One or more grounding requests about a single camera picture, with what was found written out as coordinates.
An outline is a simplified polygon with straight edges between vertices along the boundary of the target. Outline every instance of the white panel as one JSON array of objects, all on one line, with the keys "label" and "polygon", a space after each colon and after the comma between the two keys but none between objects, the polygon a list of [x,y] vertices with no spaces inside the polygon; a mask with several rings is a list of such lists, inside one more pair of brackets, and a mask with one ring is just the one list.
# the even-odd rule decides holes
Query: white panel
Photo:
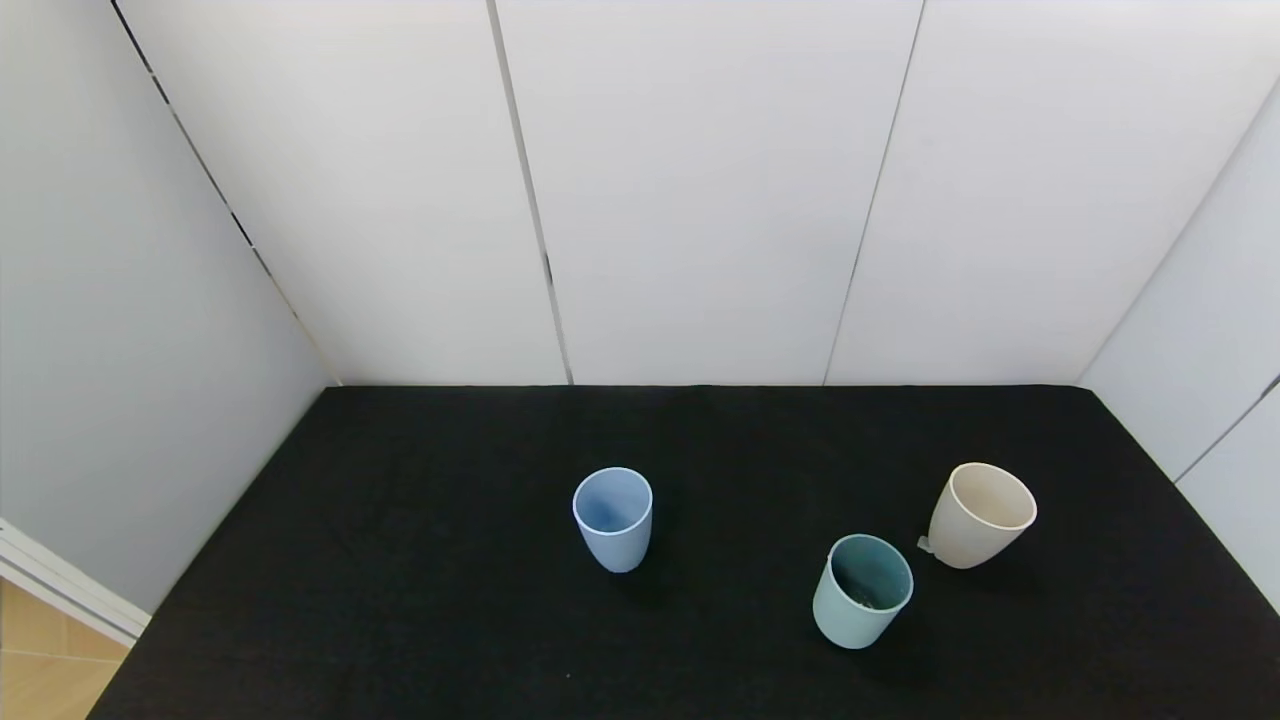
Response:
[{"label": "white panel", "polygon": [[122,0],[347,382],[562,383],[484,0]]},{"label": "white panel", "polygon": [[1253,409],[1178,483],[1280,611],[1280,392]]},{"label": "white panel", "polygon": [[108,3],[0,3],[0,501],[155,610],[329,380]]},{"label": "white panel", "polygon": [[1280,373],[1280,87],[1082,384],[1176,478]]},{"label": "white panel", "polygon": [[575,380],[820,383],[920,4],[498,8]]},{"label": "white panel", "polygon": [[831,380],[1075,382],[1277,74],[1280,3],[928,3]]}]

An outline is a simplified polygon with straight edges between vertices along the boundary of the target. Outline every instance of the white baseboard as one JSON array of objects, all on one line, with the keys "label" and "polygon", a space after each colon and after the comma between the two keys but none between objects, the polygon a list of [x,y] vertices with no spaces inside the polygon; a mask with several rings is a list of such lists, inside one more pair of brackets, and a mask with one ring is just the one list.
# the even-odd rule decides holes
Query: white baseboard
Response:
[{"label": "white baseboard", "polygon": [[133,647],[151,616],[0,518],[0,577],[104,635]]}]

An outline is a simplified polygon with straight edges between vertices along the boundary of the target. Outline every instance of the black tablecloth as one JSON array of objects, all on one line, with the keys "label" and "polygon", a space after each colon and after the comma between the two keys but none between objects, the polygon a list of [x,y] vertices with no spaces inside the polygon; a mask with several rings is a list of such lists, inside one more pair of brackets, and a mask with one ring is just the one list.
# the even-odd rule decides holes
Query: black tablecloth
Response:
[{"label": "black tablecloth", "polygon": [[[952,570],[916,550],[950,470],[1039,519]],[[611,575],[570,498],[655,492]],[[869,650],[810,602],[831,543],[915,596]],[[1089,392],[339,388],[234,507],[95,719],[1280,717],[1280,619]]]}]

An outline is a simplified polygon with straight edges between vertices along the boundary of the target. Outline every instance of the beige cup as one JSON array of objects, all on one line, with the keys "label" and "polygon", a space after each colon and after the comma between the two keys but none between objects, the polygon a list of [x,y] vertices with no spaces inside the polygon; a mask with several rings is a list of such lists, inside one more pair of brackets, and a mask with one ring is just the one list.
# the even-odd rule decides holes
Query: beige cup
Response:
[{"label": "beige cup", "polygon": [[991,560],[1036,521],[1036,497],[1012,474],[965,462],[951,471],[933,509],[929,551],[952,568]]}]

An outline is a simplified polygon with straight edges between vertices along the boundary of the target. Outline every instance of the cup rim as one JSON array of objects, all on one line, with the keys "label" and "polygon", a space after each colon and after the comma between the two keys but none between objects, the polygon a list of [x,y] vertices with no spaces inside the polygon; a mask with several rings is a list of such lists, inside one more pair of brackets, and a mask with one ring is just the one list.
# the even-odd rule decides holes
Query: cup rim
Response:
[{"label": "cup rim", "polygon": [[[586,487],[586,483],[591,482],[591,478],[594,478],[594,477],[596,477],[596,475],[599,475],[602,473],[608,473],[609,470],[622,470],[625,473],[630,473],[630,474],[640,478],[640,482],[644,483],[645,493],[649,496],[649,502],[645,503],[644,512],[640,515],[639,520],[636,520],[635,523],[631,523],[630,525],[627,525],[626,528],[622,528],[621,530],[605,532],[605,530],[596,530],[591,525],[586,524],[582,520],[582,516],[577,514],[577,496],[582,492],[582,488]],[[639,528],[645,520],[649,519],[649,514],[653,512],[653,487],[649,486],[649,480],[644,475],[641,475],[640,473],[636,473],[631,468],[623,468],[621,465],[614,465],[612,468],[600,468],[599,470],[596,470],[596,471],[591,473],[590,475],[582,478],[582,482],[577,483],[577,489],[573,491],[573,502],[572,502],[572,506],[573,506],[573,519],[577,520],[577,527],[580,527],[584,530],[591,533],[593,536],[600,536],[600,537],[621,536],[622,533],[630,533],[631,530]]]},{"label": "cup rim", "polygon": [[[1018,486],[1018,488],[1023,491],[1023,495],[1027,496],[1027,500],[1032,502],[1032,516],[1028,518],[1025,523],[1019,523],[1016,525],[997,525],[991,520],[984,520],[983,518],[979,518],[973,510],[969,510],[969,506],[965,505],[963,500],[960,500],[960,493],[956,492],[956,473],[964,470],[965,468],[988,468],[1004,475],[1005,478],[1014,480],[1014,484]],[[992,465],[989,462],[961,462],[960,465],[956,465],[955,470],[951,470],[951,475],[947,477],[947,492],[951,493],[951,497],[956,501],[956,505],[960,506],[960,510],[965,511],[965,515],[973,518],[974,520],[982,523],[983,525],[987,525],[988,528],[995,528],[997,530],[1025,530],[1027,528],[1032,527],[1032,523],[1034,523],[1036,518],[1039,515],[1039,505],[1036,503],[1036,496],[1027,487],[1027,484],[1024,484],[1020,479],[1018,479],[1018,475],[1010,473],[1004,468]]]},{"label": "cup rim", "polygon": [[[902,566],[906,568],[906,596],[904,596],[901,602],[899,602],[893,607],[879,609],[863,605],[856,600],[849,597],[849,593],[845,592],[845,588],[840,587],[840,583],[836,582],[836,573],[831,569],[831,556],[836,553],[836,548],[840,547],[844,542],[859,538],[876,541],[883,544],[884,547],[890,548],[891,551],[893,551],[893,555],[897,556],[899,561],[902,562]],[[824,574],[831,575],[831,584],[836,587],[836,592],[840,593],[840,597],[845,598],[845,602],[852,605],[859,610],[864,610],[867,612],[874,612],[877,615],[891,615],[893,612],[897,612],[899,610],[902,610],[902,607],[906,606],[908,601],[911,600],[911,596],[915,594],[915,573],[911,571],[911,564],[906,561],[906,557],[902,555],[902,552],[896,547],[893,547],[893,543],[888,542],[887,539],[878,538],[876,536],[869,536],[867,533],[854,533],[851,536],[845,536],[838,541],[836,541],[835,543],[832,543],[831,550],[827,551],[827,566],[823,568],[822,571]]]}]

